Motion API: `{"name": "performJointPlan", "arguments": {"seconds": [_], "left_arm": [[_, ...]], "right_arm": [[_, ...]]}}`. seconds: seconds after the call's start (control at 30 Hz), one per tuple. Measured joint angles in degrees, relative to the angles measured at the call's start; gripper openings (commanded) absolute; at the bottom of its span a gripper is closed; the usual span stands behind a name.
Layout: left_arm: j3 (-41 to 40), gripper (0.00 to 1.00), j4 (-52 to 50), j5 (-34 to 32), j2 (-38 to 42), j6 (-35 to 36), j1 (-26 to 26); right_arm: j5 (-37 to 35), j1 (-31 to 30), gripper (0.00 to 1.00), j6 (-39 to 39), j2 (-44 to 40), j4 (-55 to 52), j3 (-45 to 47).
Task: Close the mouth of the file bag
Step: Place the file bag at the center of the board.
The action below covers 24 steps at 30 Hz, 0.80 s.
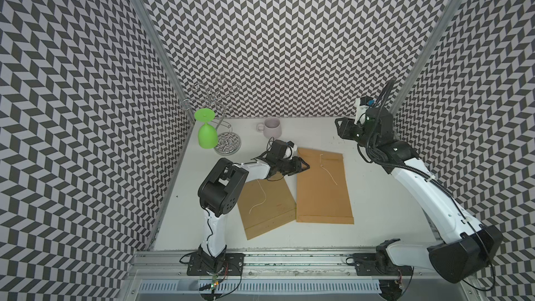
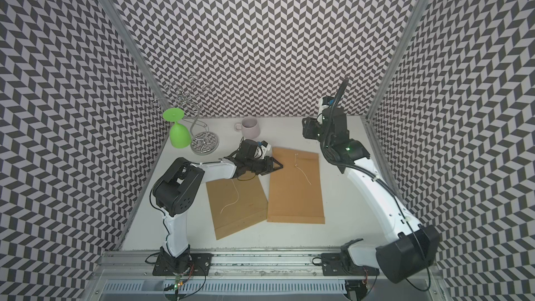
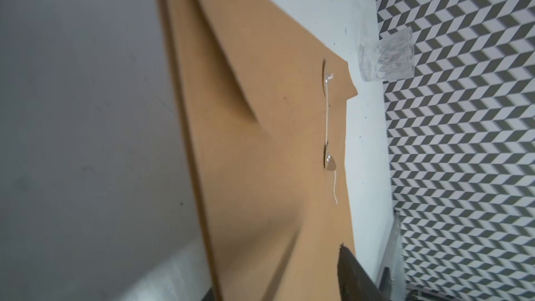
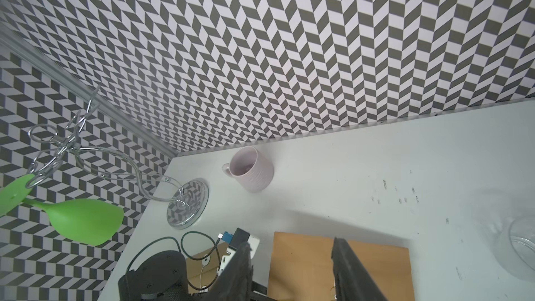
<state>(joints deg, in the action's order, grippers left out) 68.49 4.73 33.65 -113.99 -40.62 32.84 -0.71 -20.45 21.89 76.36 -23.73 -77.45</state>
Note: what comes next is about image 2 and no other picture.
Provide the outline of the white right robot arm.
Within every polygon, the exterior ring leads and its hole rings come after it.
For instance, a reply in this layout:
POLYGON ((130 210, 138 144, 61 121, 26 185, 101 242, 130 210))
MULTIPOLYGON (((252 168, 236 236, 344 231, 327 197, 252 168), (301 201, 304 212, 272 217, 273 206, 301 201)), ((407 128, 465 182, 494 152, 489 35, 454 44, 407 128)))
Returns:
POLYGON ((368 150, 349 137, 344 110, 328 107, 318 116, 304 118, 302 134, 319 142, 323 157, 362 193, 379 222, 384 237, 379 244, 368 245, 359 238, 343 246, 351 262, 379 269, 394 284, 422 270, 429 272, 441 241, 439 231, 423 224, 404 206, 368 150))

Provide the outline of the brown kraft file bag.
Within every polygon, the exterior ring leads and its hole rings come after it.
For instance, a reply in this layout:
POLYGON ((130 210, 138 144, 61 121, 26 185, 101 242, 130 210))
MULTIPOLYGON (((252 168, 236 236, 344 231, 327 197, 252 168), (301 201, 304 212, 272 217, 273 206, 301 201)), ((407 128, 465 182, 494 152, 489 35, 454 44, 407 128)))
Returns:
POLYGON ((284 167, 270 174, 267 221, 324 224, 319 155, 275 147, 273 157, 284 167))

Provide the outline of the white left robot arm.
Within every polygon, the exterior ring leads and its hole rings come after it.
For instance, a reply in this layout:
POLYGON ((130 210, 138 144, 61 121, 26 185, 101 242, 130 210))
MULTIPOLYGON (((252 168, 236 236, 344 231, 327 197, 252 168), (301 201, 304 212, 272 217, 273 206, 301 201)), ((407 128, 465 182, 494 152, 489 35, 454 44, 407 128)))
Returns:
POLYGON ((154 184, 149 202, 163 215, 167 232, 162 250, 177 259, 189 249, 187 211, 194 203, 201 185, 212 181, 237 179, 247 172, 265 176, 283 169, 281 162, 269 156, 270 145, 244 139, 237 150, 217 162, 191 162, 177 158, 154 184))

